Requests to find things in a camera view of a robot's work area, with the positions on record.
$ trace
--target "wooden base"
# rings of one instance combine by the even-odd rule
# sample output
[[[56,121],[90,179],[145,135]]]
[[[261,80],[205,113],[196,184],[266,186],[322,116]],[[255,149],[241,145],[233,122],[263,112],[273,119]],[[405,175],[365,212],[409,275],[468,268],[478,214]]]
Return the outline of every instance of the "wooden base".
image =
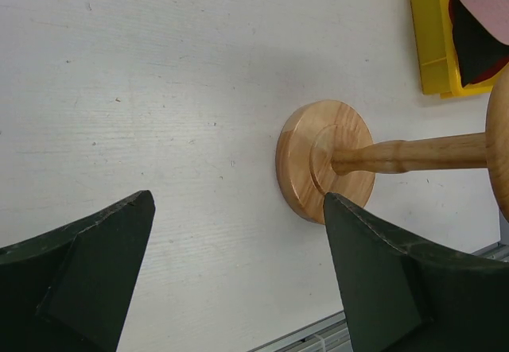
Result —
[[[276,172],[286,202],[302,218],[318,223],[324,223],[327,192],[340,193],[363,207],[375,174],[357,171],[339,176],[332,170],[332,155],[372,144],[364,120],[345,103],[325,100],[295,111],[276,150]]]

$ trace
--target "wooden dowel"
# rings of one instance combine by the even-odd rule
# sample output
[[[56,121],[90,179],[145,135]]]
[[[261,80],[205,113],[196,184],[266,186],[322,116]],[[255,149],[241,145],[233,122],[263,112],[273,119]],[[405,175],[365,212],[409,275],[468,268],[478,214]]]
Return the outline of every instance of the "wooden dowel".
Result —
[[[416,141],[385,141],[362,149],[337,150],[332,156],[332,169],[338,175],[354,171],[404,173],[486,166],[485,133]]]

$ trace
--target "yellow bin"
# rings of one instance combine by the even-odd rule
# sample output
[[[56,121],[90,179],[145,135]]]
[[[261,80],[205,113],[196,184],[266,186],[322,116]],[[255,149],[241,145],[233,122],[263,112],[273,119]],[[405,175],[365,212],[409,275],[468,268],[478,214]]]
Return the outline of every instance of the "yellow bin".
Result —
[[[453,43],[449,0],[410,0],[414,16],[422,92],[442,98],[483,94],[492,90],[496,74],[482,83],[461,86],[460,68]]]

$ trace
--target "white tabletop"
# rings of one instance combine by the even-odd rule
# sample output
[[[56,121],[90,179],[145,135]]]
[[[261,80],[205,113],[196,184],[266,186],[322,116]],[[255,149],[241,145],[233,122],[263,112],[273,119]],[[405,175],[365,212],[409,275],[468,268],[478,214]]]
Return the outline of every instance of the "white tabletop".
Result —
[[[0,246],[155,197],[121,352],[249,350],[342,309],[274,175],[299,106],[343,100],[376,141],[484,130],[487,97],[421,95],[409,0],[0,0],[0,26]],[[499,239],[484,170],[378,176],[367,209]]]

